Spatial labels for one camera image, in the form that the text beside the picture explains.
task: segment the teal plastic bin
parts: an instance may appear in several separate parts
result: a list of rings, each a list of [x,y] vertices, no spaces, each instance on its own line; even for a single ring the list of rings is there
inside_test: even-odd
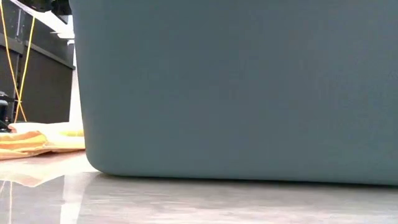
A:
[[[71,6],[98,170],[398,184],[398,1]]]

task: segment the gray floor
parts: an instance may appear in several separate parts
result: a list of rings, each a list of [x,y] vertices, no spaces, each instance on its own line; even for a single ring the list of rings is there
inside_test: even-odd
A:
[[[398,223],[398,189],[123,179],[87,172],[34,188],[6,182],[0,223],[388,224]]]

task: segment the yellow cable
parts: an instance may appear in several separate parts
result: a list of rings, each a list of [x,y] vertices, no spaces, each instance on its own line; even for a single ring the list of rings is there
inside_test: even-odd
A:
[[[20,103],[21,98],[19,97],[19,94],[18,94],[17,82],[16,82],[16,79],[15,79],[14,69],[12,68],[10,51],[9,51],[9,48],[8,48],[8,38],[7,38],[7,30],[6,30],[6,22],[5,22],[6,20],[4,19],[4,10],[2,8],[2,0],[0,0],[0,11],[1,11],[2,29],[3,29],[3,32],[4,32],[4,40],[6,42],[6,52],[7,52],[8,64],[10,66],[12,81],[14,82],[14,89],[15,89],[15,92],[17,93],[18,102]],[[22,105],[21,105],[21,112],[22,112],[22,115],[24,117],[24,120],[27,121],[26,120],[26,116],[25,116],[25,112],[24,112],[24,110],[22,108]]]
[[[22,94],[23,94],[23,91],[24,91],[25,76],[26,76],[27,64],[28,64],[28,61],[29,61],[30,45],[32,43],[32,36],[33,36],[33,30],[34,30],[34,27],[35,27],[35,20],[36,20],[35,17],[33,17],[32,18],[32,26],[30,27],[29,42],[27,44],[25,68],[24,68],[24,73],[22,75],[22,81],[21,81],[21,91],[19,92],[19,100],[18,100],[18,105],[17,105],[17,112],[15,113],[14,123],[17,122],[18,112],[19,112],[19,108],[20,107],[21,107],[21,111],[22,111],[21,101],[22,101]]]

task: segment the folded cloth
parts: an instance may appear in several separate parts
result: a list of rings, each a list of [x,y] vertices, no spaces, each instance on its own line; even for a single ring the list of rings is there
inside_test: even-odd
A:
[[[48,152],[44,149],[47,138],[40,131],[0,134],[0,160],[36,156]]]
[[[9,129],[12,133],[0,135],[0,160],[85,149],[81,124],[14,123]]]

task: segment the orange towel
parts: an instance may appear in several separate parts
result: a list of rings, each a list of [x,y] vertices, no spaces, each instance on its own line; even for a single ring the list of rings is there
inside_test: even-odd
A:
[[[36,156],[50,150],[44,149],[47,138],[40,131],[0,134],[0,160]]]
[[[0,134],[0,160],[85,149],[81,124],[16,123],[9,128],[12,133]]]

